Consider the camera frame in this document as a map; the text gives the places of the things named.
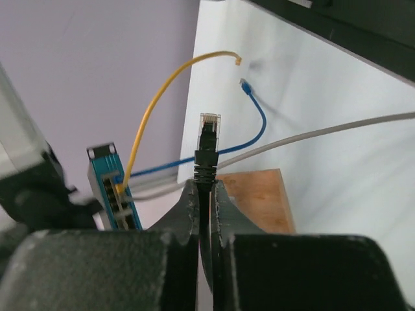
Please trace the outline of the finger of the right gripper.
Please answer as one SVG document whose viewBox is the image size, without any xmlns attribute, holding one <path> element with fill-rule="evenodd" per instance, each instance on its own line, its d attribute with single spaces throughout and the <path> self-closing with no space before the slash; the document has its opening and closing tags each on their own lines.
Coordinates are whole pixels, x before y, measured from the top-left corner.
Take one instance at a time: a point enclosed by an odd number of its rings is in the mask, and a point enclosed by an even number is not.
<svg viewBox="0 0 415 311">
<path fill-rule="evenodd" d="M 76 188 L 65 184 L 64 170 L 52 149 L 41 163 L 1 178 L 1 207 L 31 230 L 97 229 L 93 215 L 102 210 L 96 199 L 74 203 Z"/>
</svg>

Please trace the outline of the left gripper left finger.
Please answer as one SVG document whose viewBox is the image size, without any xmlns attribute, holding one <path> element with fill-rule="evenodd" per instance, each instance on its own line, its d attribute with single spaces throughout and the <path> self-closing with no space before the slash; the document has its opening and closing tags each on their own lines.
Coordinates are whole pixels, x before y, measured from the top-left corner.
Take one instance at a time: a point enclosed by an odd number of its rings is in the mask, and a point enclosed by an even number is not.
<svg viewBox="0 0 415 311">
<path fill-rule="evenodd" d="M 178 202 L 145 231 L 38 231 L 11 256 L 2 310 L 196 310 L 199 201 Z"/>
</svg>

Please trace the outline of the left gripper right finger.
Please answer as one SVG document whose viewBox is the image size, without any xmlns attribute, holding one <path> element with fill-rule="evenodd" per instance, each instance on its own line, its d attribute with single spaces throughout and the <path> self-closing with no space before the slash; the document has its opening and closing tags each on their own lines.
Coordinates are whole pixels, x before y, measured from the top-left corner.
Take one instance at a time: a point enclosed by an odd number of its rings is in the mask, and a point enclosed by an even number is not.
<svg viewBox="0 0 415 311">
<path fill-rule="evenodd" d="M 407 310 L 390 263 L 361 235 L 266 233 L 217 182 L 211 199 L 215 310 Z"/>
</svg>

